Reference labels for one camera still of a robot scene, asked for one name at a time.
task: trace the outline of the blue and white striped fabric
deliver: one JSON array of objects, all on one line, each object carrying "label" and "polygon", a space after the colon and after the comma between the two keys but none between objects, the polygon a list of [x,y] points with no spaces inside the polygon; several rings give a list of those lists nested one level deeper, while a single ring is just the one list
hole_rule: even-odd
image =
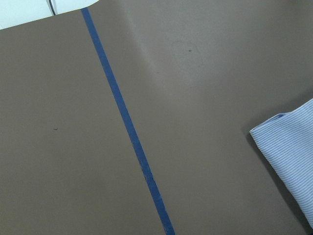
[{"label": "blue and white striped fabric", "polygon": [[250,133],[313,227],[313,99]]}]

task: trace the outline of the cloth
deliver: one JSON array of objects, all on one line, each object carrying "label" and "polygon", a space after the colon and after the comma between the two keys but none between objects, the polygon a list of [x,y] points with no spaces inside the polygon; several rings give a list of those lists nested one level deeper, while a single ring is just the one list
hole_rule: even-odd
[{"label": "cloth", "polygon": [[313,99],[250,133],[313,227]]}]

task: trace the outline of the tape strip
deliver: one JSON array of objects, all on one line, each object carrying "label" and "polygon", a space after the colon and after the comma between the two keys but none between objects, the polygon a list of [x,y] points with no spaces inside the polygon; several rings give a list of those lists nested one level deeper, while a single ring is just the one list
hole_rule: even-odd
[{"label": "tape strip", "polygon": [[132,119],[128,113],[128,110],[127,110],[127,107],[125,105],[124,99],[122,97],[121,91],[118,87],[115,76],[114,76],[113,71],[110,67],[108,58],[106,56],[106,53],[105,53],[103,46],[101,44],[101,41],[99,39],[97,30],[93,24],[89,10],[88,10],[88,8],[83,8],[83,9],[81,9],[81,11],[82,11],[82,14],[84,16],[89,34],[92,38],[94,47],[98,53],[102,68],[103,68],[104,73],[105,73],[107,80],[109,82],[109,85],[110,85],[110,88],[112,90],[114,99],[116,101],[118,109],[119,109],[121,116],[123,118],[123,121],[124,121],[125,127],[127,129],[129,138],[131,139],[131,142],[133,144],[134,151],[137,155],[139,164],[141,166],[143,175],[146,179],[146,182],[147,182],[148,188],[150,190],[151,196],[153,198],[154,204],[156,206],[158,215],[159,215],[161,222],[163,224],[165,233],[167,235],[174,235],[175,232],[174,232],[174,228],[172,226],[171,220],[170,220],[170,218],[166,212],[165,205],[163,203],[160,192],[157,188],[157,184],[153,179],[153,175],[152,175],[152,172],[150,170],[147,158],[146,158],[145,153],[142,149],[142,146],[141,146],[141,143],[140,143],[139,138],[137,136],[136,130],[134,128]]}]

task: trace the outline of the striped cloth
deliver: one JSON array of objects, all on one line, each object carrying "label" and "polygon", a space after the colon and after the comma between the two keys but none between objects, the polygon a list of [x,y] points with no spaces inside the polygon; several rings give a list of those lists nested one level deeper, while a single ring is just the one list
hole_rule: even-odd
[{"label": "striped cloth", "polygon": [[313,99],[250,133],[313,227]]}]

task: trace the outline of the light blue cloth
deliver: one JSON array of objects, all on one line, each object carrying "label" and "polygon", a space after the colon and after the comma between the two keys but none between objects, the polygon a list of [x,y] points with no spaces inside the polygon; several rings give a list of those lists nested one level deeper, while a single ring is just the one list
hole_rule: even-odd
[{"label": "light blue cloth", "polygon": [[313,227],[313,99],[250,133]]}]

